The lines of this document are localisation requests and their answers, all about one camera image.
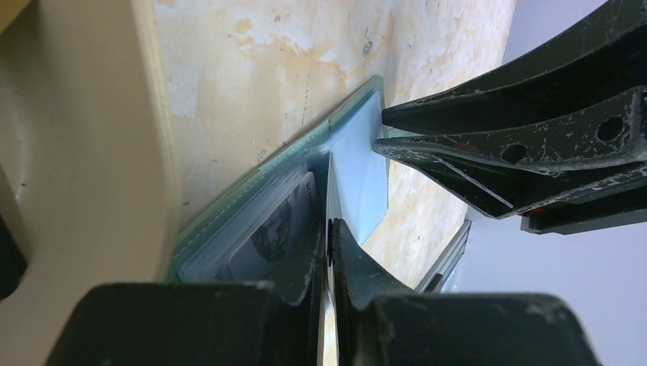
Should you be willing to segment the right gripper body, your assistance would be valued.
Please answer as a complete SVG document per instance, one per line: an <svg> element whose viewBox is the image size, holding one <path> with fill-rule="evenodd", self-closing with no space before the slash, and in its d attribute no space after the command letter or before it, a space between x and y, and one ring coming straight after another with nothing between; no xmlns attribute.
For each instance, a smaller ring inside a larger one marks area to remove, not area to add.
<svg viewBox="0 0 647 366"><path fill-rule="evenodd" d="M571 235L646 221L646 183L634 181L521 214L520 229Z"/></svg>

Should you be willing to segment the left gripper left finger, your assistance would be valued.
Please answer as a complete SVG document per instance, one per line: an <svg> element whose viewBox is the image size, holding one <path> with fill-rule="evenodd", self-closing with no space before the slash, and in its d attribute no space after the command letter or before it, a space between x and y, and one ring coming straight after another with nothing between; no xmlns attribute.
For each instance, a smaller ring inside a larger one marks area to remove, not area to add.
<svg viewBox="0 0 647 366"><path fill-rule="evenodd" d="M319 365L325 226L258 281L113 283L76 305L48 365Z"/></svg>

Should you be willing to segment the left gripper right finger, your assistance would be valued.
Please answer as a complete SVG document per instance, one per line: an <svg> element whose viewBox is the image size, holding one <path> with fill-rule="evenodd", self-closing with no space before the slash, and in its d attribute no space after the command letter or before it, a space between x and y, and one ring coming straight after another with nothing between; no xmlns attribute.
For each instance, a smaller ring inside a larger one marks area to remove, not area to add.
<svg viewBox="0 0 647 366"><path fill-rule="evenodd" d="M419 293L328 222L341 365L596 365L577 317L550 294Z"/></svg>

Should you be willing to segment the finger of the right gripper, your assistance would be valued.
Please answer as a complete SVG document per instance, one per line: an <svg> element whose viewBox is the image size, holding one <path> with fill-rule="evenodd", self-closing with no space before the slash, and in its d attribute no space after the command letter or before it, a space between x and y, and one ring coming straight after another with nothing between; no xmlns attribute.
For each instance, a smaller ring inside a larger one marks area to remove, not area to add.
<svg viewBox="0 0 647 366"><path fill-rule="evenodd" d="M505 218L640 175L646 89L524 127L380 139L375 150L483 214Z"/></svg>
<svg viewBox="0 0 647 366"><path fill-rule="evenodd" d="M550 120L646 84L646 3L607 1L521 57L447 91L387 108L389 127L433 135Z"/></svg>

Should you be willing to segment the light blue card holder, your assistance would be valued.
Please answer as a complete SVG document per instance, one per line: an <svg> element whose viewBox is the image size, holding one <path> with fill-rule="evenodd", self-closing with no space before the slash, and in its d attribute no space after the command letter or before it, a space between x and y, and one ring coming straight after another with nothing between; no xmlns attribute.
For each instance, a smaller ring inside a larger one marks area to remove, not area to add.
<svg viewBox="0 0 647 366"><path fill-rule="evenodd" d="M330 218L366 241L388 210L389 164L373 149L385 135L383 108L376 75L224 191L179 234L167 281L259 280L290 258L307 258L308 237Z"/></svg>

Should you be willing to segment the grey patterned card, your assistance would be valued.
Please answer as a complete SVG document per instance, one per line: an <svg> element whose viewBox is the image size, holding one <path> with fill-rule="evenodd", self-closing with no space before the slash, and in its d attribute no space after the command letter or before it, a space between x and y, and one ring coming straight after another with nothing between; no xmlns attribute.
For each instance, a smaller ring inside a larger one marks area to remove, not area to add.
<svg viewBox="0 0 647 366"><path fill-rule="evenodd" d="M212 278L215 281L260 279L298 246L317 214L314 173L307 172L284 199L253 224L253 231L225 256Z"/></svg>

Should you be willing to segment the glossy black card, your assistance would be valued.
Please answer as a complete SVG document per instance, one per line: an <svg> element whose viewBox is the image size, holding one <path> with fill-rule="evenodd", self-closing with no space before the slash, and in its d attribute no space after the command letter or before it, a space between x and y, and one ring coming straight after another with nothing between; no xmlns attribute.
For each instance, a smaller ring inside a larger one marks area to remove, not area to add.
<svg viewBox="0 0 647 366"><path fill-rule="evenodd" d="M337 324L336 324L336 307L335 307L335 290L334 290L334 270L333 270L333 246L332 246L332 221L341 218L342 209L340 206L340 196L337 184L335 160L333 154L329 154L328 173L327 173L327 194L326 194L326 270L327 270L327 296L329 304L324 314L324 331L323 331L323 365L340 365L340 351L338 345Z"/></svg>

